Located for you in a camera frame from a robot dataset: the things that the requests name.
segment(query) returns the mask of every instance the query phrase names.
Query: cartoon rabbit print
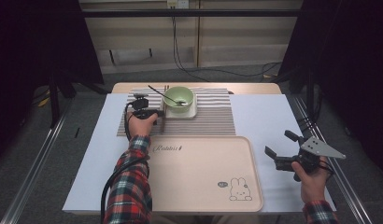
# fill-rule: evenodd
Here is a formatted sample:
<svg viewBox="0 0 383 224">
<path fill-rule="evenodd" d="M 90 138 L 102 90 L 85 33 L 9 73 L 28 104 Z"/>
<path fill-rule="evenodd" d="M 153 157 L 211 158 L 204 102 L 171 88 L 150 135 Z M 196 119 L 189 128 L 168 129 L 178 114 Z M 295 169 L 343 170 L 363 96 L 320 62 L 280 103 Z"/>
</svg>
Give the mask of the cartoon rabbit print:
<svg viewBox="0 0 383 224">
<path fill-rule="evenodd" d="M 251 201 L 250 190 L 247 185 L 247 181 L 244 178 L 233 178 L 232 189 L 230 191 L 231 201 Z"/>
</svg>

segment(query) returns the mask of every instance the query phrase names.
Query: plaid shirt sleeve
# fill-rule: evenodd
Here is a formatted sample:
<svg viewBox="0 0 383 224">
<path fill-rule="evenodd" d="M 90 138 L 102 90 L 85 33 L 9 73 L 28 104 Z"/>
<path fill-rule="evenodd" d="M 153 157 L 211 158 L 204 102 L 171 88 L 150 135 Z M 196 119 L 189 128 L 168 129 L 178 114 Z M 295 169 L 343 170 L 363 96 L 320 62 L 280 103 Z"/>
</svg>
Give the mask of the plaid shirt sleeve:
<svg viewBox="0 0 383 224">
<path fill-rule="evenodd" d="M 150 138 L 134 136 L 119 158 L 115 171 L 124 163 L 148 156 Z M 149 223 L 151 215 L 151 194 L 148 183 L 147 162 L 132 165 L 113 182 L 107 201 L 105 223 Z"/>
<path fill-rule="evenodd" d="M 337 216 L 326 201 L 313 201 L 303 208 L 307 224 L 338 224 Z"/>
</svg>

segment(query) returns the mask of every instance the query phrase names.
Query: white paper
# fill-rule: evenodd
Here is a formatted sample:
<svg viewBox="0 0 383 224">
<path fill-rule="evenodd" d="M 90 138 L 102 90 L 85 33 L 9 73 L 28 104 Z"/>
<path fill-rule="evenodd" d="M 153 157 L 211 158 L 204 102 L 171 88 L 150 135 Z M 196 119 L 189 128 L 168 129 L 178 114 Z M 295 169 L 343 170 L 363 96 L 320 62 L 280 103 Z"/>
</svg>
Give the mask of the white paper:
<svg viewBox="0 0 383 224">
<path fill-rule="evenodd" d="M 126 137 L 117 130 L 127 94 L 109 94 L 87 148 L 78 175 L 69 192 L 63 210 L 74 214 L 99 214 L 101 195 L 107 179 L 123 151 Z M 272 148 L 278 156 L 293 156 L 299 146 L 284 135 L 290 130 L 301 135 L 288 100 L 282 94 L 230 95 L 237 135 L 249 139 L 254 150 L 260 182 L 263 208 L 260 213 L 301 212 L 300 183 L 293 173 L 277 171 L 264 147 Z M 326 199 L 334 209 L 329 193 Z"/>
</svg>

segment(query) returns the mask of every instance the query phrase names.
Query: metal rail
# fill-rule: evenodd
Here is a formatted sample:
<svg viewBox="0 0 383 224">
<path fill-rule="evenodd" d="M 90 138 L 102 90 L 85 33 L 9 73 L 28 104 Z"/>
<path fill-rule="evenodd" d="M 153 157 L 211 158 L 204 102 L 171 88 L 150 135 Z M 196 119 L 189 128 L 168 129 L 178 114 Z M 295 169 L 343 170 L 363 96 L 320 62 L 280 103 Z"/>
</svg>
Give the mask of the metal rail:
<svg viewBox="0 0 383 224">
<path fill-rule="evenodd" d="M 302 116 L 306 119 L 306 125 L 309 127 L 309 131 L 312 135 L 316 136 L 320 140 L 326 143 L 326 140 L 324 139 L 322 133 L 319 130 L 319 127 L 317 125 L 312 125 L 312 123 L 307 119 L 308 115 L 306 112 L 306 105 L 302 98 L 295 97 L 294 99 L 300 113 Z M 363 207 L 363 204 L 361 202 L 361 199 L 358 197 L 357 193 L 355 192 L 354 188 L 351 187 L 351 184 L 348 182 L 348 179 L 346 175 L 343 173 L 343 170 L 340 167 L 340 164 L 337 162 L 336 159 L 328 158 L 328 162 L 333 167 L 336 175 L 334 175 L 334 179 L 336 180 L 336 183 L 340 190 L 342 191 L 349 208 L 351 209 L 351 212 L 354 214 L 354 217 L 360 224 L 373 224 L 372 219 L 369 218 L 369 215 L 367 214 L 365 208 Z"/>
<path fill-rule="evenodd" d="M 66 103 L 64 112 L 61 115 L 59 121 L 53 128 L 49 130 L 46 140 L 43 143 L 43 146 L 41 147 L 40 151 L 38 152 L 35 161 L 31 169 L 29 170 L 28 175 L 25 177 L 20 189 L 18 190 L 16 196 L 11 202 L 0 224 L 16 224 L 18 222 L 22 210 L 25 207 L 29 196 L 32 193 L 32 190 L 34 189 L 35 182 L 37 181 L 41 170 L 43 169 L 43 166 L 46 162 L 46 159 L 50 154 L 52 146 L 54 145 L 55 140 L 57 139 L 57 136 L 63 127 L 66 115 L 68 114 L 72 102 L 73 99 L 70 102 Z"/>
</svg>

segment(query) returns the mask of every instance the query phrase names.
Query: chopsticks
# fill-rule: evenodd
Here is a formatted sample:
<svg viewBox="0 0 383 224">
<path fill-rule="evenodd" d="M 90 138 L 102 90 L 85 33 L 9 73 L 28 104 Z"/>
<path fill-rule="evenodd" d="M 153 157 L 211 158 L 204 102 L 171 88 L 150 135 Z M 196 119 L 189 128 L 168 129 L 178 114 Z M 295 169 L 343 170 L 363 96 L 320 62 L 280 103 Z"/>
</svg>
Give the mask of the chopsticks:
<svg viewBox="0 0 383 224">
<path fill-rule="evenodd" d="M 167 90 L 169 89 L 169 85 L 165 85 L 164 86 L 164 92 L 165 93 Z M 164 128 L 165 128 L 165 117 L 166 117 L 166 104 L 164 102 L 164 99 L 163 99 L 163 111 L 164 111 L 164 116 L 163 116 L 163 119 L 162 119 L 162 127 L 160 129 L 161 133 L 164 132 Z"/>
</svg>

